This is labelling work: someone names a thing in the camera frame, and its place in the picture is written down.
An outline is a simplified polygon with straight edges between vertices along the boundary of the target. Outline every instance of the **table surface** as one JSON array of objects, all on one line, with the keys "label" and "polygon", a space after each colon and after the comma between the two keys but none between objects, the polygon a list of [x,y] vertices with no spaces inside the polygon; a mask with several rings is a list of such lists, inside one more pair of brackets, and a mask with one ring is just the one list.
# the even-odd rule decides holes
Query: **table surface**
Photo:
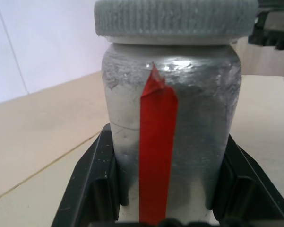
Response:
[{"label": "table surface", "polygon": [[[107,122],[100,74],[0,104],[0,226],[50,226]],[[284,197],[284,78],[243,77],[231,134]]]}]

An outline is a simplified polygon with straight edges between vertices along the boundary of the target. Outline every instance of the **gray paint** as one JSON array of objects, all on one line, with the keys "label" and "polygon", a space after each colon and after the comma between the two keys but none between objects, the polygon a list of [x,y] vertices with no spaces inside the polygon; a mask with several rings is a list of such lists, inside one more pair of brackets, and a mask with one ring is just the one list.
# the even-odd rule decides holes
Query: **gray paint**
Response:
[{"label": "gray paint", "polygon": [[155,63],[179,100],[166,215],[182,222],[208,220],[241,83],[230,46],[112,44],[103,81],[120,167],[120,220],[138,220],[140,96]]}]

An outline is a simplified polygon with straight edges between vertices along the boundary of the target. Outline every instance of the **black plastic part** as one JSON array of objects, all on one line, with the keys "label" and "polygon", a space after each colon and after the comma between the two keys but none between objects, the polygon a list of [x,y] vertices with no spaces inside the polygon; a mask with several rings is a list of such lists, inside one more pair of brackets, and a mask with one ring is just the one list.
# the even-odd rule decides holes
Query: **black plastic part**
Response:
[{"label": "black plastic part", "polygon": [[236,217],[284,220],[284,199],[258,163],[229,136],[215,191],[213,213],[218,221]]},{"label": "black plastic part", "polygon": [[[271,6],[277,4],[277,1],[270,1]],[[258,14],[257,22],[254,25],[253,33],[248,37],[248,43],[258,46],[274,46],[277,50],[284,50],[284,31],[266,30],[265,22],[270,11],[264,11]]]},{"label": "black plastic part", "polygon": [[119,190],[110,126],[76,164],[52,227],[81,227],[119,217]]},{"label": "black plastic part", "polygon": [[[119,209],[117,166],[110,126],[106,125],[78,161],[52,226],[151,227],[143,223],[114,223]],[[222,227],[284,227],[284,199],[258,163],[231,136],[215,191],[213,213]],[[184,225],[169,219],[158,227]]]}]

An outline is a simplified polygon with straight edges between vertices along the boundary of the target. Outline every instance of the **red tape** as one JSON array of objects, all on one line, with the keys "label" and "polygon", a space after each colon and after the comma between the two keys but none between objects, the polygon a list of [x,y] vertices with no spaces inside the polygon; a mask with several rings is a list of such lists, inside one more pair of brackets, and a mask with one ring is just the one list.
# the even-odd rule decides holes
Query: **red tape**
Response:
[{"label": "red tape", "polygon": [[155,65],[141,96],[139,221],[165,219],[178,100]]}]

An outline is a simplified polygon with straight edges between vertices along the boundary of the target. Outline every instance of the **jar lid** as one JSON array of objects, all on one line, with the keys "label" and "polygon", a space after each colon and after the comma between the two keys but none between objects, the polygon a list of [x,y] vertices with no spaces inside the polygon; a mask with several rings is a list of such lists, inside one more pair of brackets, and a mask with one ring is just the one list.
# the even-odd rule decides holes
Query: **jar lid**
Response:
[{"label": "jar lid", "polygon": [[252,33],[257,0],[99,0],[95,31],[115,43],[228,44]]}]

